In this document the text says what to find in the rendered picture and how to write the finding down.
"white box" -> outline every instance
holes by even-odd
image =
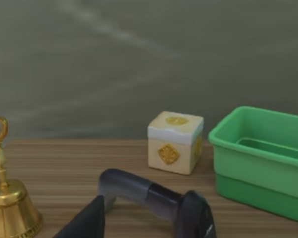
[[[203,117],[162,112],[148,126],[148,166],[189,175],[202,152]]]

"golden bell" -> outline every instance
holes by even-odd
[[[0,123],[0,238],[32,238],[42,228],[43,219],[33,206],[23,183],[6,179],[1,144],[7,134],[7,121],[0,117]]]

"box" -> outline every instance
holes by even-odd
[[[160,113],[148,126],[148,166],[188,175],[202,151],[203,117]]]
[[[298,116],[239,107],[209,141],[220,195],[298,221]]]

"bell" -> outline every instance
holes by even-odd
[[[0,238],[32,238],[43,226],[41,214],[33,206],[24,184],[6,179],[2,142],[8,124],[0,117]]]

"bell body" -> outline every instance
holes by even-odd
[[[0,238],[32,238],[42,228],[41,214],[33,206],[23,183],[8,180],[0,183]]]

